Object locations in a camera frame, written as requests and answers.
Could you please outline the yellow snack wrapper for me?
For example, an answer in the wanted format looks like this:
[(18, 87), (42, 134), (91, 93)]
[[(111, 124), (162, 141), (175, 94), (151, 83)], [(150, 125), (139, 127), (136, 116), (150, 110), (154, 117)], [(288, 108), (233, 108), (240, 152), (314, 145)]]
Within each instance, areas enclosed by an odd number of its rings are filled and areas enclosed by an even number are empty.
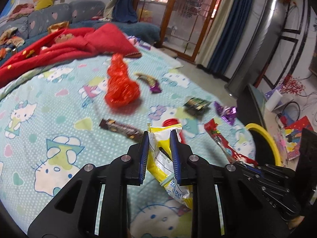
[(147, 170), (154, 176), (171, 198), (187, 208), (192, 209), (192, 187), (180, 186), (174, 177), (173, 160), (170, 150), (170, 133), (172, 130), (176, 130), (178, 140), (181, 141), (181, 124), (166, 127), (149, 127)]

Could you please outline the brown chocolate bar wrapper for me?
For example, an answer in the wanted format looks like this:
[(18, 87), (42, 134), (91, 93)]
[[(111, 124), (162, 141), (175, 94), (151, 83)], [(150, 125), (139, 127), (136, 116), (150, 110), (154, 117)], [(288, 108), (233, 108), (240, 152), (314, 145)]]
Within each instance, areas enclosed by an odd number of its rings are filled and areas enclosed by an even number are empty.
[(143, 131), (131, 125), (123, 124), (113, 119), (102, 119), (99, 127), (103, 130), (108, 130), (114, 133), (119, 133), (128, 139), (136, 142), (141, 142), (143, 138)]

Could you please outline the red candy wrapper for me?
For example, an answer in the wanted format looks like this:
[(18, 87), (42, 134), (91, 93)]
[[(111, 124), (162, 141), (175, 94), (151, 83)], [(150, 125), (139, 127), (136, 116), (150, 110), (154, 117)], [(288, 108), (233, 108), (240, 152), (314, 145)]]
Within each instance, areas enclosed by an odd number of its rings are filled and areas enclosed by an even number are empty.
[(223, 135), (217, 130), (217, 126), (218, 125), (214, 121), (214, 119), (211, 119), (208, 123), (204, 124), (205, 131), (209, 134), (213, 141), (221, 148), (221, 150), (223, 151), (227, 160), (230, 163), (240, 162), (241, 164), (249, 164), (253, 167), (258, 166), (258, 163), (255, 160), (241, 154), (240, 152), (237, 152), (223, 137)]

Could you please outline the dark green snack wrapper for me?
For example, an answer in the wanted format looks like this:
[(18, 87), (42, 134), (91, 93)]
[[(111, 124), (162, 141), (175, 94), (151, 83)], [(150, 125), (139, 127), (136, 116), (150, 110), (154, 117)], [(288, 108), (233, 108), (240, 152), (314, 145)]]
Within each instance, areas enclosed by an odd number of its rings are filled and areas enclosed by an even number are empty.
[(189, 114), (201, 116), (208, 110), (210, 104), (211, 102), (207, 100), (192, 97), (184, 104), (184, 107)]

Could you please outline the purple candy wrapper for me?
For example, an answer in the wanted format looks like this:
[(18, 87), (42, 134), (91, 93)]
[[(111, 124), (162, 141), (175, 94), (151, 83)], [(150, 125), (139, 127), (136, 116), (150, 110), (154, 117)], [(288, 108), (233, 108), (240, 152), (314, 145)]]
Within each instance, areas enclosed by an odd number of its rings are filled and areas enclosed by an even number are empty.
[(235, 106), (223, 106), (218, 102), (214, 102), (214, 107), (217, 112), (217, 115), (221, 117), (226, 123), (234, 125), (236, 119), (236, 107)]

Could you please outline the small purple gold wrapper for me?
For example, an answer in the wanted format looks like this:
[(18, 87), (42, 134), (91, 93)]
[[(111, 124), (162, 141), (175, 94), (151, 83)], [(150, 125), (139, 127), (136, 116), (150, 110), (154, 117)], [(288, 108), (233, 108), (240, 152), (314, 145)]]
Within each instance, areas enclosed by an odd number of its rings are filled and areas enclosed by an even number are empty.
[(156, 78), (154, 78), (150, 75), (143, 74), (143, 73), (135, 73), (134, 75), (138, 79), (141, 79), (144, 82), (146, 82), (152, 93), (161, 93), (162, 92), (162, 89), (160, 88), (160, 85), (159, 85), (159, 81)]

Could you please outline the red mesh plastic bag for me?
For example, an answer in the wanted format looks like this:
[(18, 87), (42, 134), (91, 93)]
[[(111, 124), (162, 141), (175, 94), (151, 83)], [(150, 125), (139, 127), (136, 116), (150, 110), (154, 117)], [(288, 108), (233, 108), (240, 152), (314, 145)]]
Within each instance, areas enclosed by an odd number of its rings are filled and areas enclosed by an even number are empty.
[(120, 108), (140, 98), (139, 85), (129, 77), (127, 64), (121, 54), (114, 54), (107, 69), (107, 92), (104, 97), (110, 108)]

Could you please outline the yellow rim trash bin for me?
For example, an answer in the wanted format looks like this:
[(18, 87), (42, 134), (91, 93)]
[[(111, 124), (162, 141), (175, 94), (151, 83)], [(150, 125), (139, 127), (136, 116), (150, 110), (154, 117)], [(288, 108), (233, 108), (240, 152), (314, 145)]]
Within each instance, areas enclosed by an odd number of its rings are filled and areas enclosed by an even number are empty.
[(265, 164), (282, 167), (282, 159), (273, 137), (262, 126), (249, 123), (245, 126), (251, 133), (255, 144), (255, 161), (258, 165)]

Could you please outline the colourful diamond painting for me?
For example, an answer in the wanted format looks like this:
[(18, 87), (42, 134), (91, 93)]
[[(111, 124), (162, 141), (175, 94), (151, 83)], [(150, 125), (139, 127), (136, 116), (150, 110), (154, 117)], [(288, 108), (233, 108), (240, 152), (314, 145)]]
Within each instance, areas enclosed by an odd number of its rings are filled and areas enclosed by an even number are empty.
[(281, 129), (281, 145), (286, 155), (286, 161), (292, 161), (300, 156), (299, 147), (301, 143), (302, 131), (306, 128), (313, 130), (307, 116), (300, 118), (291, 125)]

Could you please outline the hello kitty bed sheet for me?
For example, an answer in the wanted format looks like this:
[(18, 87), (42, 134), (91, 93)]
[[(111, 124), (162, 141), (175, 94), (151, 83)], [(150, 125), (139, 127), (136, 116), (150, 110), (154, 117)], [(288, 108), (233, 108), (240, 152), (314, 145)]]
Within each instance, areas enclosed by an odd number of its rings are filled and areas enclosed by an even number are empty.
[(84, 165), (106, 165), (128, 151), (132, 141), (101, 129), (103, 119), (141, 131), (176, 119), (195, 154), (224, 166), (225, 155), (204, 130), (204, 123), (214, 119), (238, 153), (254, 158), (253, 138), (240, 121), (226, 123), (214, 106), (201, 119), (184, 110), (191, 97), (225, 104), (216, 79), (157, 49), (141, 53), (139, 59), (126, 59), (130, 78), (150, 75), (162, 92), (153, 94), (138, 80), (140, 99), (118, 110), (104, 100), (108, 56), (41, 67), (1, 88), (1, 202), (22, 231)]

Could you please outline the purple clothes pile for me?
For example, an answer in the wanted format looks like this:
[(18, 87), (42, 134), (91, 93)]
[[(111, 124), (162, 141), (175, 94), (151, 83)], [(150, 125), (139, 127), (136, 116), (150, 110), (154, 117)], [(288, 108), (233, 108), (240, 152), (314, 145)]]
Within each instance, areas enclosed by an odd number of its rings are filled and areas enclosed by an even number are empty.
[(142, 47), (143, 49), (146, 50), (151, 50), (151, 45), (142, 41), (140, 38), (136, 37), (136, 36), (128, 36), (127, 37), (128, 41), (135, 47), (139, 46)]

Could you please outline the red blanket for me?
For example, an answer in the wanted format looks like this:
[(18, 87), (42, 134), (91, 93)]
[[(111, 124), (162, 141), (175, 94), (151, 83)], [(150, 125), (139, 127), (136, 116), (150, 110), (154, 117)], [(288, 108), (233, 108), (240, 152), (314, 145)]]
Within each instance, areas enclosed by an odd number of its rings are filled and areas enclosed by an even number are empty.
[(9, 58), (1, 66), (1, 87), (38, 67), (116, 53), (126, 58), (142, 57), (141, 52), (112, 23), (98, 29), (62, 29), (44, 36)]

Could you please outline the silver tower air conditioner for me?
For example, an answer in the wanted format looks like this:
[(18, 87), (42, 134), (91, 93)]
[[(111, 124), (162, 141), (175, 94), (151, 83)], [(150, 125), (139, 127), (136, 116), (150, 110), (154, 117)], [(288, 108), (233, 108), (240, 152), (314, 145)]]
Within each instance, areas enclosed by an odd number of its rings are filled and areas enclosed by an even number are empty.
[(265, 0), (251, 41), (230, 81), (225, 85), (230, 96), (238, 98), (248, 84), (255, 84), (277, 44), (285, 19), (279, 0)]

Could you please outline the blue left curtain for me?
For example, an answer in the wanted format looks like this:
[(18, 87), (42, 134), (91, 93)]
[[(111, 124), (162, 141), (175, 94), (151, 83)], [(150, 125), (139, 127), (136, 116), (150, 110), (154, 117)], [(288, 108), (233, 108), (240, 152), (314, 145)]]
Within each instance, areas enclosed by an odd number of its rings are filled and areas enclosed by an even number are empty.
[(137, 13), (132, 0), (110, 0), (105, 6), (103, 18), (120, 23), (136, 23)]

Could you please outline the blue grey sofa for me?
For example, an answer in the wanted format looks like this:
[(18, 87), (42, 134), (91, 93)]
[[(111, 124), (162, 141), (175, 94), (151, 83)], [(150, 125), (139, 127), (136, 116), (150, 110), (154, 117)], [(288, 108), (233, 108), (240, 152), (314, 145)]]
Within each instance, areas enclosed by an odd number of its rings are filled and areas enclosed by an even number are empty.
[[(8, 22), (1, 27), (1, 33), (9, 27), (17, 26), (18, 31), (25, 39), (25, 44), (18, 48), (18, 51), (29, 51), (31, 45), (48, 35), (50, 25), (69, 22), (71, 29), (89, 30), (103, 27), (106, 22), (93, 20), (94, 16), (100, 16), (105, 9), (102, 1), (74, 1), (53, 5), (46, 9), (33, 11), (27, 17), (22, 17), (13, 22)], [(140, 38), (147, 44), (153, 45), (159, 41), (159, 28), (151, 23), (120, 23), (111, 22), (116, 25), (122, 33), (128, 36)]]

